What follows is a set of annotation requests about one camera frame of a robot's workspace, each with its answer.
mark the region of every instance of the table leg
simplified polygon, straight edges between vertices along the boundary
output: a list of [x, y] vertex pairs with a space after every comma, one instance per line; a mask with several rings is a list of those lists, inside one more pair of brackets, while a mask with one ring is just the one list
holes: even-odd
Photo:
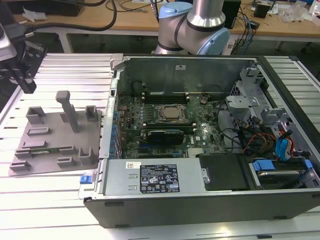
[[71, 45], [68, 34], [65, 32], [58, 32], [58, 35], [59, 35], [60, 42], [61, 42], [64, 53], [66, 53], [66, 54], [73, 53], [74, 50], [72, 49], [72, 45]]
[[284, 41], [278, 41], [275, 46], [275, 50], [280, 51], [280, 49], [284, 43], [285, 43]]
[[222, 55], [231, 55], [231, 51], [234, 48], [235, 42], [239, 38], [239, 35], [231, 34], [229, 37], [229, 41], [227, 42]]

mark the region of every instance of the power supply label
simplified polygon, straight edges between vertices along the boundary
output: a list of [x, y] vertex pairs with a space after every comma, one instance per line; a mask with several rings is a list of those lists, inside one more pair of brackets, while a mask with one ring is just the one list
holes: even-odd
[[177, 165], [141, 165], [140, 192], [143, 194], [180, 192]]

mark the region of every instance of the blue cable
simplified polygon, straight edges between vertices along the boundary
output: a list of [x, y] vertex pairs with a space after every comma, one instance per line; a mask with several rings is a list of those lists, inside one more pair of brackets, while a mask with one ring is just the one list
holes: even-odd
[[252, 28], [251, 28], [249, 19], [246, 17], [244, 20], [246, 20], [246, 24], [249, 26], [249, 35], [248, 35], [248, 36], [249, 36], [249, 40], [247, 41], [246, 46], [245, 46], [245, 48], [244, 48], [244, 50], [243, 50], [243, 52], [242, 52], [241, 55], [245, 54], [246, 51], [247, 51], [248, 48], [249, 48], [249, 45], [250, 45], [250, 43], [251, 43], [251, 32], [252, 32]]

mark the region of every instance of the cpu socket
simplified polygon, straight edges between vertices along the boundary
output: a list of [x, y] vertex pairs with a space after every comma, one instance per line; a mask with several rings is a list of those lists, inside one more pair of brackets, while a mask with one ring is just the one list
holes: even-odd
[[186, 120], [185, 107], [181, 104], [162, 105], [158, 107], [159, 122]]

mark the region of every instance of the motherboard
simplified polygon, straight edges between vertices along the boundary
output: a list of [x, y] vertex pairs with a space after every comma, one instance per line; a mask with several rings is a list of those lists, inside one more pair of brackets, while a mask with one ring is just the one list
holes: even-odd
[[186, 102], [156, 102], [118, 96], [122, 159], [194, 158], [226, 152], [213, 102], [203, 102], [203, 95], [190, 95]]

